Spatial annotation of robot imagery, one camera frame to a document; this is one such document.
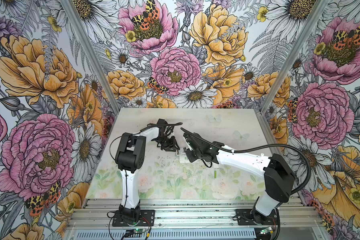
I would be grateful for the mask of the white remote control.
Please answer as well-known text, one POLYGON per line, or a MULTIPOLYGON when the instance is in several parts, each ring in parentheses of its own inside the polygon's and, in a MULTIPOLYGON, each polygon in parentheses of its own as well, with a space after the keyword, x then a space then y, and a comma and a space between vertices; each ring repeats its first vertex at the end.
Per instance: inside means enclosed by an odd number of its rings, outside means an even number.
POLYGON ((189 161, 189 159, 188 159, 188 157, 187 157, 186 154, 181 154, 181 155, 179 155, 179 161, 180 161, 181 164, 188 164, 188 163, 190 163, 190 161, 189 161))

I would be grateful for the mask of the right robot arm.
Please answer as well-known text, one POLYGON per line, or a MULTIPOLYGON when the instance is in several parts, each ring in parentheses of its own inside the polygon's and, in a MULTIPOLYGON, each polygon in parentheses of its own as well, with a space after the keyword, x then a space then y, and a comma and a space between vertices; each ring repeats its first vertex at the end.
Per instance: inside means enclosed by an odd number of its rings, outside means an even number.
POLYGON ((270 148, 272 145, 239 151, 223 143, 211 143, 184 128, 181 130, 188 146, 185 153, 189 162, 201 160, 208 168, 218 165, 235 167, 264 179, 265 192, 257 198, 251 211, 246 214, 247 219, 263 224, 277 207, 289 201, 296 176, 284 158, 278 154, 266 157, 250 153, 270 148))

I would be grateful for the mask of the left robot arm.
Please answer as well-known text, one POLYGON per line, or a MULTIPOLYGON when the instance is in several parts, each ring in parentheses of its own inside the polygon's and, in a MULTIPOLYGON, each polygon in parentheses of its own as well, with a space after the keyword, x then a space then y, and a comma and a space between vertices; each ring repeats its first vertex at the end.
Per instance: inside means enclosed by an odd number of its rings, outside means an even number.
POLYGON ((159 119, 157 123, 150 123, 137 133, 123 133, 117 138, 120 140, 119 146, 111 157, 121 171, 123 198, 119 210, 116 211, 113 226, 122 223, 136 226, 139 221, 152 224, 145 217, 146 214, 141 213, 138 189, 138 173, 145 160, 146 143, 156 142, 157 148, 165 152, 178 151, 180 147, 173 132, 176 126, 182 124, 169 124, 166 120, 159 119))

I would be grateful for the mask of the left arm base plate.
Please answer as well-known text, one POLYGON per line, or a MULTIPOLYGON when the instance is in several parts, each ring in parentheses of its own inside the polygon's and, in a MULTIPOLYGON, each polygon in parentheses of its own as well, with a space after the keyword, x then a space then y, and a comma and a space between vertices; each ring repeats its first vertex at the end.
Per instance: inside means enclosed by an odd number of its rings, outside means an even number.
POLYGON ((152 227, 155 222, 155 210, 140 210, 135 213, 116 211, 111 217, 112 227, 152 227))

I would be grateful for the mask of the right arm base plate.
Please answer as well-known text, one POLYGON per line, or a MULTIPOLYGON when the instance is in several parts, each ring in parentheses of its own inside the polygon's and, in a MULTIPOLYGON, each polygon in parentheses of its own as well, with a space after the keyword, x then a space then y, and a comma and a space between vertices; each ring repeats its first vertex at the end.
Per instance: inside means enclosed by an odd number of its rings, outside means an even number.
POLYGON ((236 209, 232 219, 239 226, 276 226, 280 221, 275 210, 272 210, 269 216, 263 216, 252 209, 236 209))

